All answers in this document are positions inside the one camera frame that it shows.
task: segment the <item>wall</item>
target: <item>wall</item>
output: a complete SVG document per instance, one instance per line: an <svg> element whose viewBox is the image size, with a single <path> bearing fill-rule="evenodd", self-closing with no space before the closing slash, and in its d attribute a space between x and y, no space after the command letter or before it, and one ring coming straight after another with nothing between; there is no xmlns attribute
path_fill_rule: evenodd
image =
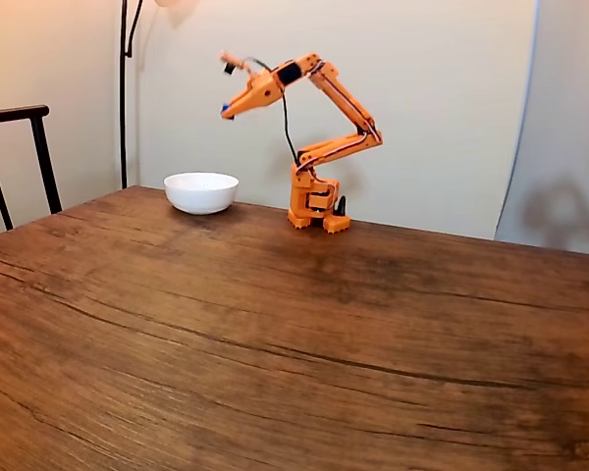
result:
<svg viewBox="0 0 589 471"><path fill-rule="evenodd" d="M0 0L0 108L50 107L45 127L64 207L108 193L119 181L119 3ZM48 214L28 123L0 125L0 181L15 225Z"/></svg>
<svg viewBox="0 0 589 471"><path fill-rule="evenodd" d="M497 239L589 252L589 0L541 3L525 123Z"/></svg>
<svg viewBox="0 0 589 471"><path fill-rule="evenodd" d="M280 104L233 123L244 88L228 49L269 65L316 51L341 71L385 137L319 169L357 219L493 237L509 180L532 40L530 0L184 0L145 4L138 58L141 182L177 172L241 179L242 201L286 207L292 157ZM296 147L351 132L310 83L289 88Z"/></svg>

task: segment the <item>chair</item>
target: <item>chair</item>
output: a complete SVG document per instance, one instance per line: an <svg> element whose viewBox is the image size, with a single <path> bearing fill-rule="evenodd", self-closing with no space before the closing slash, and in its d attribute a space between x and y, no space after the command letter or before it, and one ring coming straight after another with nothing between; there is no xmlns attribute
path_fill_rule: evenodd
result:
<svg viewBox="0 0 589 471"><path fill-rule="evenodd" d="M10 110L0 110L0 123L8 123L12 121L30 120L32 126L32 136L35 141L35 149L37 151L37 160L39 161L39 170L41 171L41 178L43 179L44 189L46 190L46 198L48 199L48 207L52 214L61 211L61 201L59 200L59 192L57 191L57 184L52 172L52 164L50 163L50 153L48 152L48 142L46 141L46 133L43 129L43 117L48 116L50 109L45 105L29 106L25 108L14 108ZM2 194L0 187L0 214L4 221L5 228L10 231L13 228L7 203Z"/></svg>

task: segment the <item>lamp pole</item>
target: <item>lamp pole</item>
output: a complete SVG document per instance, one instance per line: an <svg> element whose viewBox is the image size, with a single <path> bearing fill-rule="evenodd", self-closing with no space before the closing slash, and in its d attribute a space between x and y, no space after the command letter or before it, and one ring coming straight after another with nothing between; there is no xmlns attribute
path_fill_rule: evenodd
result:
<svg viewBox="0 0 589 471"><path fill-rule="evenodd" d="M129 34L127 44L127 16L129 14L128 0L122 0L122 11L120 20L120 175L122 178L122 189L127 187L127 58L134 55L134 35L141 12L143 0L137 3L134 23Z"/></svg>
<svg viewBox="0 0 589 471"><path fill-rule="evenodd" d="M120 23L120 175L127 187L127 0L122 0Z"/></svg>

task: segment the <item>wood grain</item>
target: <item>wood grain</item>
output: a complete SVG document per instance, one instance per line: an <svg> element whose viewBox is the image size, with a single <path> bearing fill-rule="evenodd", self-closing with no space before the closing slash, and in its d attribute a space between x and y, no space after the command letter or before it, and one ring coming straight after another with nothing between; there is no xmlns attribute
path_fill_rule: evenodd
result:
<svg viewBox="0 0 589 471"><path fill-rule="evenodd" d="M589 470L589 256L133 187L0 235L0 471Z"/></svg>

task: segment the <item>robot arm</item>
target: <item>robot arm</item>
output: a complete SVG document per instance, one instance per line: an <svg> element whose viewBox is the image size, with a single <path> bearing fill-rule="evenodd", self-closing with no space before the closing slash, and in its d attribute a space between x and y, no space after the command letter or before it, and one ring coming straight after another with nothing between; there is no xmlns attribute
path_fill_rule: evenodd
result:
<svg viewBox="0 0 589 471"><path fill-rule="evenodd" d="M253 72L244 62L224 53L221 60L227 64L230 74L238 68L249 73L246 90L223 106L221 116L233 119L235 115L268 106L284 96L285 88L303 77L309 77L345 113L355 125L356 132L337 139L303 147L297 153L297 171L311 169L342 157L382 144L382 135L375 129L375 122L364 107L353 98L338 81L338 71L317 54L308 54L296 61L288 61L275 69Z"/></svg>

